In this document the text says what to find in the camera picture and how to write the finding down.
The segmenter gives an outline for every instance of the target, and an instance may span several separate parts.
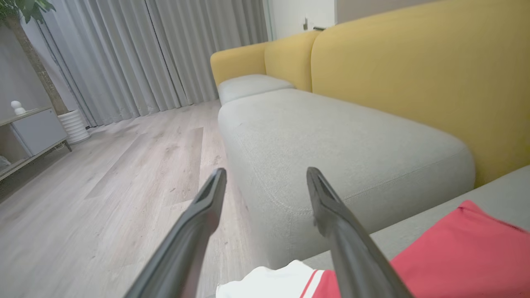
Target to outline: white ornament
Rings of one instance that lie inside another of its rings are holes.
[[[15,115],[22,115],[26,113],[26,110],[22,107],[20,101],[13,100],[11,102],[11,107],[15,109]]]

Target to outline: sofa armrest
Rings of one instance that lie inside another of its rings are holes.
[[[214,53],[210,64],[215,84],[219,86],[226,80],[243,75],[266,74],[265,47],[268,44],[263,42]]]

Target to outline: sofa seat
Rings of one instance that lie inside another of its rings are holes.
[[[294,88],[294,86],[285,80],[268,75],[252,74],[231,78],[221,83],[217,89],[221,105],[225,105],[243,97],[288,88]]]
[[[530,166],[526,166],[370,236],[385,257],[392,260],[465,200],[473,201],[484,212],[499,220],[528,231],[530,230],[529,182]],[[304,263],[314,269],[333,269],[329,251],[309,258]]]
[[[369,233],[473,189],[473,157],[457,138],[357,104],[282,89],[226,104],[218,121],[271,268],[328,250],[313,225],[308,166]]]

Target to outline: plant stem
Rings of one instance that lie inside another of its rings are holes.
[[[46,69],[44,68],[44,65],[42,64],[42,61],[40,60],[39,55],[33,48],[33,45],[31,44],[31,41],[26,35],[26,32],[24,32],[24,29],[20,25],[20,20],[18,16],[17,15],[9,16],[6,19],[6,22],[7,22],[7,25],[13,31],[13,33],[15,33],[17,40],[22,46],[22,50],[24,50],[24,53],[28,57],[31,63],[31,66],[37,73],[37,76],[39,77],[39,80],[42,83],[42,86],[44,86],[46,93],[50,97],[51,105],[54,107],[55,113],[57,115],[68,113],[68,109],[66,108],[63,102],[63,99],[61,98],[61,95],[59,95],[57,88],[55,88],[54,83],[51,81],[50,76],[48,75],[48,72],[46,71]]]

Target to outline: red cloth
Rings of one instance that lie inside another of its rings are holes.
[[[530,297],[530,234],[471,201],[391,264],[416,298]]]
[[[335,271],[324,271],[313,298],[340,298],[339,283],[337,283]]]

